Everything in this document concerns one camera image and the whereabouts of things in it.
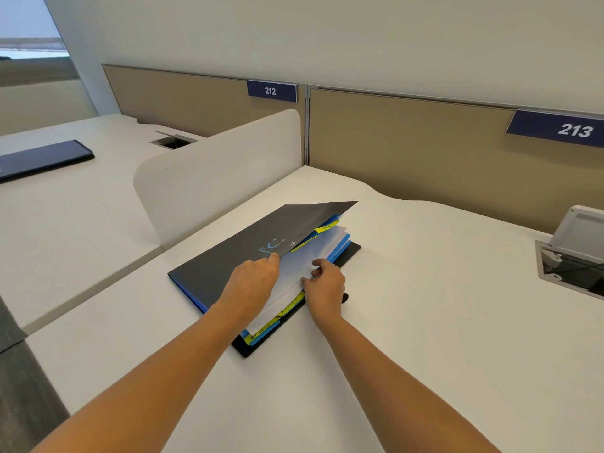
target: white number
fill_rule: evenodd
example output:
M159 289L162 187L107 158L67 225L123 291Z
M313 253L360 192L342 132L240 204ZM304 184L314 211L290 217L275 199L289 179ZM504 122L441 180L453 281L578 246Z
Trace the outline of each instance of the white number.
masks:
M594 131L593 127L589 127L589 126L583 127L583 133L579 133L579 136L581 138L587 138L588 136L591 135L591 132L593 132L593 131Z
M563 127L565 127L565 129L559 131L558 133L560 135L568 135L568 131L573 128L573 125L572 124L564 124Z
M559 131L558 133L560 135L570 135L570 136L580 136L581 138L587 138L588 136L591 135L591 132L594 131L593 127L590 126L574 126L572 124L564 124L563 129L561 131Z

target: gray floor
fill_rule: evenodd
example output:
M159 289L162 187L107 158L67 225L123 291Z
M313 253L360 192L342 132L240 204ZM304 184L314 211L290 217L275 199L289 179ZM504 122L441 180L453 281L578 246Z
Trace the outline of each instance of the gray floor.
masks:
M28 453L69 417L0 299L0 452Z

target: beige partition panel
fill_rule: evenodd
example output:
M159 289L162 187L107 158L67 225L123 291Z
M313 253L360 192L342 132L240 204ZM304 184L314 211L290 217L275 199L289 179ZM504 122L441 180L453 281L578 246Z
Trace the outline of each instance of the beige partition panel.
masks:
M310 165L392 197L553 233L572 205L604 209L604 149L505 131L513 110L312 90Z
M212 136L293 108L305 144L305 90L298 103L248 96L245 80L172 71L103 65L122 114L144 124L160 124Z

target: white desk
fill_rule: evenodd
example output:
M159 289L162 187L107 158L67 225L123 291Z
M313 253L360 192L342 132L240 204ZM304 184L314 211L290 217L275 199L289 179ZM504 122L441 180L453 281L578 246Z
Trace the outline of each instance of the white desk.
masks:
M199 317L169 270L280 205L330 200L359 200L342 220L363 246L343 269L352 324L503 451L604 450L604 304L537 277L549 236L310 167L29 337L67 409ZM229 349L165 448L240 450L380 451L306 308L249 359Z
M0 137L0 154L77 139L96 156L0 184L0 297L26 333L162 252L132 186L166 152L157 130L175 133L111 115Z

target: black cable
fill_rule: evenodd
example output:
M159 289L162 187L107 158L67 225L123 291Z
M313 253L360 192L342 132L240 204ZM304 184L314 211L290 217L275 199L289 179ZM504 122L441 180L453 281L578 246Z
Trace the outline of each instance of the black cable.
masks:
M558 270L558 271L554 270L554 271L548 272L548 274L555 274L555 275L558 275L558 274L567 274L569 272L578 272L578 271L587 270L587 269L597 269L598 267L604 267L604 263L594 264L594 265L586 265L586 266L583 266L583 267L578 267L576 269L567 269L567 270Z

